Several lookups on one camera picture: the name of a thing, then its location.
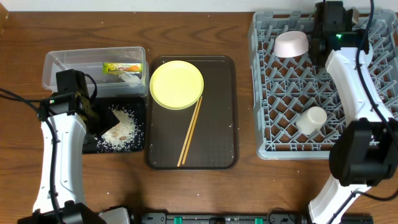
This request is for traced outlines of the pink white shallow bowl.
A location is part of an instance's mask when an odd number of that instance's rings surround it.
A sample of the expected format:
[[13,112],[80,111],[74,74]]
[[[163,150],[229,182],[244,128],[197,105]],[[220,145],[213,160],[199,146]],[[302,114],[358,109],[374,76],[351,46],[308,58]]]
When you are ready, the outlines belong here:
[[274,53],[280,58],[297,57],[309,50],[308,38],[301,31],[288,31],[278,35],[274,44]]

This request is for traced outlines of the white tissue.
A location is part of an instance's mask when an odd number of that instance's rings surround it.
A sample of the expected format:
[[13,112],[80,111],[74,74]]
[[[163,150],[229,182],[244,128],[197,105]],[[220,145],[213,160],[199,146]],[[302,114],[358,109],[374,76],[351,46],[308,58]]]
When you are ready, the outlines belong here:
[[119,77],[126,83],[136,83],[141,80],[140,77],[135,74],[121,74]]

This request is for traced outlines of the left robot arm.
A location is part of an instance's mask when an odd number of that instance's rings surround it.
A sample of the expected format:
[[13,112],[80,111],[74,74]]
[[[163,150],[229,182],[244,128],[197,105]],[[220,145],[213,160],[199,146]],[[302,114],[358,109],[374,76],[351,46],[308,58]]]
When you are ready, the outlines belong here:
[[86,135],[98,137],[119,120],[89,93],[87,78],[74,69],[57,72],[57,92],[36,109],[44,138],[40,189],[32,215],[18,223],[104,223],[85,204],[82,149]]

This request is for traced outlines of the green snack wrapper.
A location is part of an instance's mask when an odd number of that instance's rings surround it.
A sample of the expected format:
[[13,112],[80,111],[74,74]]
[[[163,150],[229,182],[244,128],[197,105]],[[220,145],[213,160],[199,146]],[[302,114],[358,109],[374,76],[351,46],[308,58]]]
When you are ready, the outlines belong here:
[[137,74],[142,72],[142,68],[141,63],[104,62],[102,72],[105,75]]

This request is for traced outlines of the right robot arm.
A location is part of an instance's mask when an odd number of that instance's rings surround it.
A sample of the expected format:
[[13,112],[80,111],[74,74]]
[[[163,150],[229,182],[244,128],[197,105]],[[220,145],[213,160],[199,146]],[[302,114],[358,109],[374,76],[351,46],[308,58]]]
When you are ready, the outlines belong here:
[[340,223],[350,205],[397,169],[397,120],[380,99],[368,67],[373,57],[369,27],[354,29],[356,9],[341,1],[315,5],[309,56],[331,76],[346,127],[330,149],[331,175],[308,204],[309,223]]

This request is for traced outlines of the small white green cup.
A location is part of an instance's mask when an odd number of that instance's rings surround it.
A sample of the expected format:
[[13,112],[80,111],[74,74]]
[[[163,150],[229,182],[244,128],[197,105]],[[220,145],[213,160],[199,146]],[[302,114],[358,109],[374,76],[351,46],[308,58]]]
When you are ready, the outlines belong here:
[[313,106],[300,114],[296,126],[301,133],[310,135],[319,130],[325,124],[326,119],[326,111],[319,106]]

